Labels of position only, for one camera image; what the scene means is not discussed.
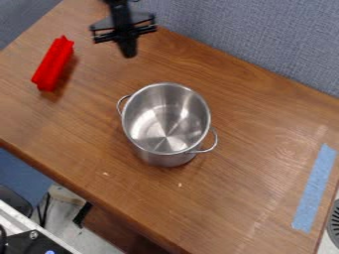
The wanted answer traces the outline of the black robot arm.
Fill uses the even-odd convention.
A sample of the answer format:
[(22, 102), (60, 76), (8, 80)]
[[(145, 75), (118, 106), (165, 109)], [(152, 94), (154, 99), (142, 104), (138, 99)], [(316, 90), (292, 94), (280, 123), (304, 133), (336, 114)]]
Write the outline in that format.
[(137, 38), (157, 31), (156, 16), (132, 11), (128, 0), (102, 0), (109, 15), (88, 26), (96, 44), (116, 43), (126, 59), (137, 55)]

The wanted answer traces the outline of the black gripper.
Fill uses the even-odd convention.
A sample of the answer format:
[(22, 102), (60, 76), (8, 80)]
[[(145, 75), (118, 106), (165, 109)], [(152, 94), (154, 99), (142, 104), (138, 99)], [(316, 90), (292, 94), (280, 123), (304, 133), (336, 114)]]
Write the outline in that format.
[(128, 3), (108, 3), (109, 15), (88, 29), (96, 44), (117, 43), (125, 58), (137, 54), (137, 38), (157, 30), (154, 15), (146, 12), (132, 11)]

